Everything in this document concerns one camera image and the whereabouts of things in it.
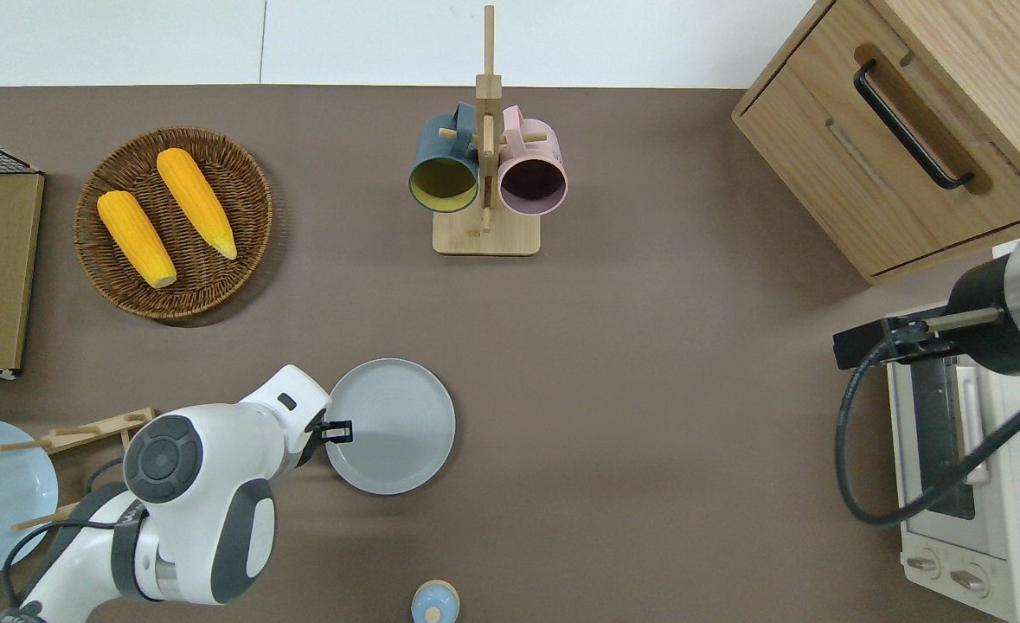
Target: corn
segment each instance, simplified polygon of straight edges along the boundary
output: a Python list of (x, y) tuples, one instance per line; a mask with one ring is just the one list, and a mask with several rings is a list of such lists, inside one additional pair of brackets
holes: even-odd
[(170, 147), (157, 155), (157, 170), (202, 240), (224, 257), (236, 260), (237, 244), (233, 241), (228, 217), (191, 154)]
[(98, 216), (150, 287), (161, 289), (174, 282), (174, 265), (137, 197), (125, 191), (106, 193), (98, 198)]

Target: wicker basket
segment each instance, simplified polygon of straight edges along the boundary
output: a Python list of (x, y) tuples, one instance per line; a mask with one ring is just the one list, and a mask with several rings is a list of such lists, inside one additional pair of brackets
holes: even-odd
[[(198, 162), (225, 209), (237, 259), (202, 241), (157, 172), (157, 154), (182, 147)], [(153, 289), (125, 260), (98, 216), (98, 198), (129, 191), (152, 220), (178, 278)], [(209, 129), (169, 127), (133, 139), (99, 164), (75, 209), (75, 252), (94, 289), (114, 306), (145, 318), (185, 318), (233, 296), (256, 271), (271, 237), (271, 190), (252, 155)]]

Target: white wall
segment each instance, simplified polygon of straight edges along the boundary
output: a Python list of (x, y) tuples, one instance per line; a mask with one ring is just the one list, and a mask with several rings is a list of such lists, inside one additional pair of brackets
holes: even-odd
[[(813, 0), (499, 0), (506, 86), (747, 88)], [(455, 84), (489, 0), (0, 0), (0, 86)]]

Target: oven window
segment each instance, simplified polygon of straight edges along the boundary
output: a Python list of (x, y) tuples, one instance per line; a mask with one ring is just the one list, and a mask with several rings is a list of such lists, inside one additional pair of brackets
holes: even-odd
[[(917, 423), (917, 459), (920, 462), (921, 488), (939, 480), (956, 465), (960, 450), (960, 396), (956, 382), (956, 358), (924, 360), (909, 366)], [(957, 519), (975, 519), (972, 486), (961, 482), (952, 494), (929, 506), (930, 512)]]

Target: gray plate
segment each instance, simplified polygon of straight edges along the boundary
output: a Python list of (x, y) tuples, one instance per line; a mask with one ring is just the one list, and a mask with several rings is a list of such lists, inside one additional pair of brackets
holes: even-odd
[(404, 359), (355, 367), (333, 390), (328, 421), (351, 420), (352, 442), (329, 443), (334, 469), (368, 494), (404, 494), (429, 481), (448, 460), (455, 409), (444, 384)]

